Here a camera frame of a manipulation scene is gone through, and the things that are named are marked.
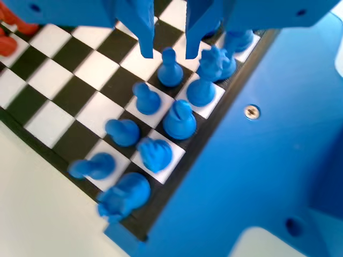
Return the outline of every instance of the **chess piece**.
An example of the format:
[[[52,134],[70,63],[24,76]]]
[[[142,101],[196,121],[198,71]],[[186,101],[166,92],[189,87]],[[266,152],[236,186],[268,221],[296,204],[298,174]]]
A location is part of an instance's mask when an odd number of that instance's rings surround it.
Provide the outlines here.
[[[150,196],[148,180],[139,173],[128,173],[118,183],[98,196],[98,212],[108,222],[119,222],[143,206]]]
[[[144,138],[137,147],[143,164],[153,173],[166,168],[172,161],[173,152],[170,145],[164,140]]]
[[[89,176],[93,179],[105,179],[115,169],[116,163],[113,157],[106,153],[98,153],[94,155],[89,161],[78,160],[73,162],[68,172],[75,178],[83,178]]]
[[[253,32],[251,29],[242,32],[229,31],[225,35],[223,48],[227,50],[228,56],[235,52],[243,52],[253,42]]]
[[[123,147],[134,145],[140,134],[137,124],[129,119],[111,119],[106,122],[105,130],[117,145]]]
[[[168,47],[162,53],[163,64],[157,71],[157,77],[166,87],[179,85],[183,78],[183,71],[176,62],[176,54],[173,48]]]
[[[221,78],[224,58],[227,59],[216,46],[202,51],[198,69],[200,78],[192,81],[187,88],[187,98],[191,104],[203,107],[212,102],[215,96],[212,82]]]
[[[6,35],[0,36],[0,55],[2,56],[10,56],[12,55],[17,49],[17,42],[14,38]]]
[[[220,52],[222,54],[223,70],[218,80],[225,80],[230,78],[236,71],[236,59],[233,56],[228,57],[225,49],[220,49]]]
[[[133,93],[137,97],[137,110],[145,115],[151,115],[158,111],[161,98],[158,93],[149,89],[148,85],[141,82],[133,86]]]
[[[173,103],[163,120],[163,128],[168,135],[179,140],[194,134],[197,122],[187,101],[178,100]]]

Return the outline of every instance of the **blue 3d-printed part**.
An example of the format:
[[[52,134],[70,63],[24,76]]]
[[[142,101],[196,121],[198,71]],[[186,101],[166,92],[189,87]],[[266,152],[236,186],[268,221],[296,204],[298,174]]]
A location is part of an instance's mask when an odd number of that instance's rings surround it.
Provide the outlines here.
[[[106,153],[98,153],[89,161],[78,160],[73,162],[69,168],[69,174],[75,178],[89,176],[93,179],[104,179],[115,169],[116,163],[113,157]]]
[[[176,62],[174,49],[168,47],[163,50],[162,60],[163,64],[157,72],[160,82],[167,87],[179,85],[183,78],[183,71],[181,66]]]
[[[139,173],[124,175],[119,182],[98,196],[98,212],[108,222],[118,222],[143,206],[150,196],[148,180]]]
[[[166,168],[172,161],[173,152],[164,140],[144,138],[137,147],[144,166],[157,173]]]
[[[105,130],[119,146],[132,146],[139,139],[139,127],[129,119],[111,119],[106,122]]]
[[[149,89],[148,85],[140,82],[133,86],[133,93],[137,97],[137,110],[145,115],[151,115],[158,111],[161,106],[161,98],[158,93]]]
[[[216,25],[210,32],[208,32],[208,33],[205,35],[205,37],[211,37],[211,36],[215,35],[215,33],[217,33],[217,31],[218,31],[219,28],[220,28],[220,24],[221,24],[221,22],[218,21],[217,25]]]
[[[197,122],[190,104],[185,100],[175,101],[163,120],[163,128],[175,139],[191,137],[197,128]]]
[[[4,3],[28,23],[113,28],[119,20],[137,36],[141,54],[153,58],[153,0],[8,0]]]
[[[198,56],[200,41],[222,19],[222,0],[187,0],[186,58]]]

